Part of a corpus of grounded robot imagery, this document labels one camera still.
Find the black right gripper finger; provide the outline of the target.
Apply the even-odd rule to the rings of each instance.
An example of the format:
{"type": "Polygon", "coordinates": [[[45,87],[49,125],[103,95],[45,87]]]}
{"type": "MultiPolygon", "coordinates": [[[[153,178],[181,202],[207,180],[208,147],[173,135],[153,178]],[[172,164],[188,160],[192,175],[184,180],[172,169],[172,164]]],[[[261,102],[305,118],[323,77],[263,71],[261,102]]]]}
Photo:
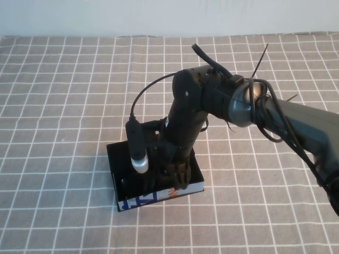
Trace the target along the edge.
{"type": "Polygon", "coordinates": [[[161,183],[172,183],[173,178],[169,170],[169,164],[164,162],[158,163],[158,174],[159,174],[159,181],[161,183]]]}
{"type": "Polygon", "coordinates": [[[191,178],[189,164],[175,164],[173,169],[174,188],[187,189],[191,178]]]}

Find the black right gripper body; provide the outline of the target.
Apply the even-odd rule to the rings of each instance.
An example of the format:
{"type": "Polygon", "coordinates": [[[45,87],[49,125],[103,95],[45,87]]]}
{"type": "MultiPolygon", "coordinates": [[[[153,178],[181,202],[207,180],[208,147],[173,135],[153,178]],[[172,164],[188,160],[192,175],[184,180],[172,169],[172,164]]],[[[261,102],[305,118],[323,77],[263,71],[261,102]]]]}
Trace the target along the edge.
{"type": "Polygon", "coordinates": [[[148,148],[155,166],[165,169],[169,164],[180,164],[189,161],[193,145],[194,141],[179,146],[166,139],[157,139],[149,142],[148,148]]]}

